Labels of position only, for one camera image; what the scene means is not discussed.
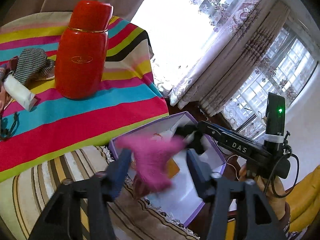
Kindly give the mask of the floral lace curtain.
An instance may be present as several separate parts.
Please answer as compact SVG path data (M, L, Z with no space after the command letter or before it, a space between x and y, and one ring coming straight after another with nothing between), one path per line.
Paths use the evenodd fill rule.
M212 44L170 90L171 106L197 101L219 113L260 63L284 26L290 7L281 0L242 0Z

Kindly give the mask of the magenta knit sock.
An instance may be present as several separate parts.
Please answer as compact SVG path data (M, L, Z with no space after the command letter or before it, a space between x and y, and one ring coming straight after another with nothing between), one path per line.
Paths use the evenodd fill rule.
M149 191L161 192L171 187L167 162L185 149L186 143L179 135L161 140L149 134L130 134L118 138L116 146L132 151L138 179Z

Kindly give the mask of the striped colourful tablecloth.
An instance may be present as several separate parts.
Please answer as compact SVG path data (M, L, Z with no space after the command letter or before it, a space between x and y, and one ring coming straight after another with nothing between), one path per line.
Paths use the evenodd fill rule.
M94 66L100 31L74 28L68 64L53 80L33 80L31 110L16 101L2 112L1 180L66 152L104 145L112 138L167 116L167 104L153 83L148 33L114 16L107 29L107 53Z

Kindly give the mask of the houndstooth fabric pouch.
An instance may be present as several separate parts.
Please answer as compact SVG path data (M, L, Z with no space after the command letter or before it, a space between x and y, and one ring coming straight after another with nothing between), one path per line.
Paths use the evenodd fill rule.
M26 86L30 81L53 77L54 66L55 61L42 48L25 48L18 57L14 78Z

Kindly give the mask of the purple white storage box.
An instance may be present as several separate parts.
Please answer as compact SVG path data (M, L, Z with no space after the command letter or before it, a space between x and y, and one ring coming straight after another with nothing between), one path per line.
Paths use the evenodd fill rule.
M178 126L186 124L197 124L197 121L189 112L182 112L149 122L126 134L147 133L152 134L157 139L166 139L174 134ZM212 171L223 173L226 161L216 142L208 135L205 135L201 142L206 150L200 155L201 161L208 163ZM176 154L174 161L180 170L171 179L172 187L161 193L149 194L147 198L152 206L159 207L187 227L201 211L204 202L197 196L187 167L185 151Z

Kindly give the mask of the red thermos bottle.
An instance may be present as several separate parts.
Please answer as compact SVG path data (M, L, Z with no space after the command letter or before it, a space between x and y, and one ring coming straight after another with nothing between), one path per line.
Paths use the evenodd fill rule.
M55 61L55 88L65 98L83 99L98 90L112 14L108 3L81 0L75 6Z

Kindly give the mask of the grey drawstring pouch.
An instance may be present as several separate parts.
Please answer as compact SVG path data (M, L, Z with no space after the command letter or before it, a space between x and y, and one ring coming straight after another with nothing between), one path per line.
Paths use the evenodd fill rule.
M13 122L9 128L7 128L8 121L3 120L3 115L1 115L1 141L8 140L16 132L19 126L19 114L17 112L13 115Z

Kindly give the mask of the yellow cushion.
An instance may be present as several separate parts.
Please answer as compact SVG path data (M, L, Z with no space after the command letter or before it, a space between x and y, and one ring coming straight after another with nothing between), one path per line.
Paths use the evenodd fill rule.
M286 201L290 206L289 232L301 232L316 218L319 212L319 166L301 180Z

